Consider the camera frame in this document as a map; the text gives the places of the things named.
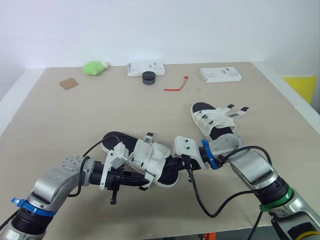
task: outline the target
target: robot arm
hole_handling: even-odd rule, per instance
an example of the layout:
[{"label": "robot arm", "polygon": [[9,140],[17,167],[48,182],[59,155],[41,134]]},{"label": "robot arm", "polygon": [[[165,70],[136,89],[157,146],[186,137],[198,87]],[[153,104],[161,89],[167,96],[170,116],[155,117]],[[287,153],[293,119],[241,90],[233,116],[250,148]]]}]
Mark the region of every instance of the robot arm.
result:
[{"label": "robot arm", "polygon": [[[172,187],[181,170],[217,170],[224,164],[229,164],[259,199],[260,209],[271,215],[271,223],[281,239],[319,237],[317,213],[278,175],[271,163],[252,147],[243,147],[242,139],[226,129],[216,131],[213,141],[202,140],[202,146],[191,138],[177,136],[173,143],[176,157],[170,155],[167,147],[152,143],[150,132],[143,140],[126,135],[130,138],[128,144],[124,140],[108,149],[102,140],[102,148],[108,152],[104,164],[89,157],[69,157],[43,174],[26,200],[14,198],[12,201],[20,209],[0,234],[0,240],[41,240],[61,205],[67,197],[79,195],[81,186],[92,184],[112,190],[110,203],[116,204],[120,185],[139,186],[142,190],[152,183]],[[125,171],[124,164],[137,172]],[[76,187],[77,193],[70,194]]]},{"label": "robot arm", "polygon": [[259,199],[260,210],[271,215],[271,223],[281,239],[319,239],[319,215],[278,175],[269,162],[251,150],[254,146],[243,147],[242,139],[231,133],[223,134],[209,143],[202,140],[202,143],[203,146],[199,147],[193,139],[177,136],[173,149],[178,156],[196,160],[202,169],[206,169],[208,164],[212,169],[229,164]]},{"label": "robot arm", "polygon": [[113,190],[111,203],[115,204],[120,185],[142,186],[149,181],[144,176],[118,169],[108,168],[103,178],[104,165],[89,157],[72,156],[65,159],[58,167],[50,169],[36,181],[27,199],[12,199],[20,209],[9,221],[0,234],[0,240],[41,240],[54,215],[67,197],[75,197],[80,193],[70,194],[73,189],[89,184],[104,186]]}]

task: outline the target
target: beige table surface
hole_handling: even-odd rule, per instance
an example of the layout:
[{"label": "beige table surface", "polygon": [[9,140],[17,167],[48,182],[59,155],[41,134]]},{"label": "beige table surface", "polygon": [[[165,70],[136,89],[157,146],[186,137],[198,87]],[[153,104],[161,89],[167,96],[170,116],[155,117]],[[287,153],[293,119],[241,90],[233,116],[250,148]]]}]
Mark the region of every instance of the beige table surface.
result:
[{"label": "beige table surface", "polygon": [[[235,67],[240,82],[204,83],[200,68]],[[140,77],[125,77],[124,67],[110,67],[99,76],[81,68],[48,68],[0,138],[0,222],[17,209],[12,197],[26,198],[38,176],[68,157],[82,155],[110,131],[142,138],[154,132],[154,141],[172,148],[177,135],[200,143],[203,135],[190,116],[195,102],[215,107],[235,104],[250,111],[236,118],[235,133],[247,145],[264,147],[273,165],[319,213],[320,136],[288,100],[251,63],[166,65],[166,74],[154,85]],[[178,92],[184,76],[185,87]],[[75,78],[78,86],[64,90],[59,82]],[[97,147],[91,154],[104,161]],[[253,226],[259,202],[253,195],[234,199],[217,218],[199,207],[187,173],[172,188],[154,185],[147,191],[121,186],[117,204],[111,191],[96,185],[69,198],[47,229],[46,240],[146,239],[218,232]],[[207,208],[213,212],[230,195],[246,186],[229,166],[199,170],[195,179]],[[263,215],[260,225],[269,225]]]}]

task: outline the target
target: white wall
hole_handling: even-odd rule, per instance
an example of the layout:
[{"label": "white wall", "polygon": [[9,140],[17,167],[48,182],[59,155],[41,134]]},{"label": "white wall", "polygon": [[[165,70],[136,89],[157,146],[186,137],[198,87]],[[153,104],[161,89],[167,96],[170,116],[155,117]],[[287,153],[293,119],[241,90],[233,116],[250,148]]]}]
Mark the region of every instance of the white wall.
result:
[{"label": "white wall", "polygon": [[82,66],[91,60],[112,65],[266,60],[284,75],[319,76],[319,0],[1,4],[0,49],[25,68]]}]

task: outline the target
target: black cable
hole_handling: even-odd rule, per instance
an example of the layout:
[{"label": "black cable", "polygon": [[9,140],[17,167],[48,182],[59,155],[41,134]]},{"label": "black cable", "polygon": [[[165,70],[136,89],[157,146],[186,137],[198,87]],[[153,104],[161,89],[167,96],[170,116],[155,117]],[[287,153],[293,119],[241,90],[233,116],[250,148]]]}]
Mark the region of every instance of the black cable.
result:
[{"label": "black cable", "polygon": [[82,175],[83,175],[83,171],[84,171],[84,166],[85,166],[85,163],[86,161],[89,159],[90,157],[88,156],[85,156],[82,163],[81,163],[81,166],[80,166],[80,171],[79,171],[79,182],[78,182],[78,190],[76,191],[75,194],[69,194],[68,197],[69,198],[73,198],[73,197],[76,197],[80,194],[81,192],[81,186],[82,186]]},{"label": "black cable", "polygon": [[[218,208],[218,210],[217,210],[215,213],[212,214],[212,213],[210,213],[210,212],[206,209],[206,207],[204,206],[203,202],[201,201],[201,198],[200,198],[200,195],[199,195],[199,192],[198,192],[198,188],[197,188],[197,185],[196,185],[194,173],[191,171],[191,169],[187,169],[187,172],[188,172],[188,174],[189,174],[189,176],[190,176],[190,179],[191,179],[191,182],[192,182],[192,186],[193,186],[193,189],[194,189],[194,193],[195,193],[196,199],[197,199],[200,207],[201,207],[202,210],[204,211],[204,213],[205,213],[206,215],[208,215],[210,218],[215,218],[215,217],[217,217],[217,216],[220,214],[220,212],[222,211],[222,209],[223,209],[232,199],[234,199],[235,197],[240,196],[240,195],[244,195],[244,194],[252,194],[252,193],[253,193],[252,191],[240,191],[240,192],[238,192],[238,193],[236,193],[236,194],[233,194],[232,196],[228,197],[228,198],[221,204],[221,206]],[[260,213],[259,213],[259,215],[258,215],[258,218],[256,219],[255,224],[254,224],[254,226],[253,226],[253,228],[252,228],[252,230],[251,230],[251,233],[250,233],[250,235],[249,235],[249,237],[248,237],[247,240],[251,240],[252,236],[254,235],[254,233],[255,233],[255,231],[256,231],[256,229],[257,229],[257,227],[258,227],[258,224],[259,224],[259,222],[260,222],[260,219],[261,219],[263,213],[264,213],[263,211],[260,211]]]},{"label": "black cable", "polygon": [[11,219],[13,219],[17,215],[18,211],[19,209],[15,211],[10,217],[8,217],[8,219],[5,220],[4,223],[1,224],[0,231],[10,222]]},{"label": "black cable", "polygon": [[206,207],[204,206],[203,202],[201,201],[201,198],[200,198],[200,195],[199,195],[199,192],[198,192],[198,188],[197,188],[197,185],[196,185],[196,181],[195,181],[195,177],[194,177],[194,174],[193,172],[190,170],[190,169],[187,169],[187,172],[189,173],[189,176],[191,178],[191,182],[192,182],[192,186],[193,186],[193,189],[194,189],[194,193],[195,193],[195,197],[200,205],[200,207],[202,208],[202,210],[204,211],[205,214],[207,214],[210,218],[215,218],[216,216],[219,215],[219,213],[222,211],[222,209],[232,200],[234,199],[235,197],[237,196],[240,196],[240,195],[244,195],[244,194],[252,194],[253,192],[252,191],[240,191],[236,194],[233,194],[232,196],[228,197],[222,204],[221,206],[218,208],[218,210],[215,212],[215,213],[210,213]]},{"label": "black cable", "polygon": [[230,152],[230,153],[227,154],[226,156],[220,155],[220,156],[222,156],[222,157],[221,157],[221,159],[222,159],[222,164],[226,163],[226,161],[228,160],[228,158],[230,158],[231,156],[235,155],[236,153],[241,152],[241,151],[243,151],[243,150],[248,150],[248,149],[258,149],[258,150],[262,151],[262,152],[265,154],[266,159],[268,160],[268,162],[272,165],[271,157],[270,157],[269,153],[268,153],[264,148],[262,148],[262,147],[260,147],[260,146],[244,146],[244,147],[238,148],[238,149]]},{"label": "black cable", "polygon": [[116,140],[118,141],[117,144],[121,142],[121,141],[120,141],[120,138],[119,138],[118,136],[116,136],[116,135],[107,136],[107,137],[105,137],[104,139],[98,141],[98,142],[97,142],[95,145],[93,145],[92,147],[90,147],[89,150],[86,151],[86,152],[83,154],[83,157],[87,156],[87,154],[88,154],[89,152],[91,152],[91,150],[94,149],[96,146],[98,146],[100,143],[102,143],[102,142],[104,142],[105,140],[108,140],[108,139],[110,139],[110,138],[116,138]]},{"label": "black cable", "polygon": [[260,211],[260,213],[258,215],[258,218],[256,219],[255,224],[254,224],[254,226],[253,226],[253,228],[252,228],[252,230],[250,232],[250,235],[248,236],[247,240],[251,240],[252,239],[252,236],[254,235],[255,231],[257,230],[258,224],[260,222],[260,219],[261,219],[263,213],[264,213],[263,211]]},{"label": "black cable", "polygon": [[81,163],[81,166],[80,166],[80,171],[79,171],[79,182],[78,182],[78,190],[76,191],[75,194],[69,194],[68,197],[70,198],[74,198],[76,196],[78,196],[81,192],[81,186],[82,186],[82,176],[83,176],[83,171],[84,171],[84,166],[85,166],[85,163],[86,161],[90,158],[87,156],[87,154],[92,150],[94,149],[96,146],[98,146],[100,143],[104,142],[105,140],[108,140],[110,138],[116,138],[117,139],[117,144],[120,143],[120,138],[116,135],[110,135],[110,136],[107,136],[105,137],[104,139],[98,141],[95,145],[93,145],[92,147],[89,148],[88,151],[86,151],[84,154],[83,154],[83,157],[85,157]]}]

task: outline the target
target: cardboard piece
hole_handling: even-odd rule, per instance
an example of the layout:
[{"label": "cardboard piece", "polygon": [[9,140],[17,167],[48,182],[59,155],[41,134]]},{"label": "cardboard piece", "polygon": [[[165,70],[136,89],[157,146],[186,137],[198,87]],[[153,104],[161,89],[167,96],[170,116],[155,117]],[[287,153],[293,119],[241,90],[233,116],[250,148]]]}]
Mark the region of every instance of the cardboard piece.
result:
[{"label": "cardboard piece", "polygon": [[75,86],[78,86],[79,83],[77,83],[76,80],[74,80],[73,78],[68,78],[67,80],[64,80],[64,81],[61,81],[60,82],[60,85],[65,89],[65,90],[68,90],[68,89],[71,89]]}]

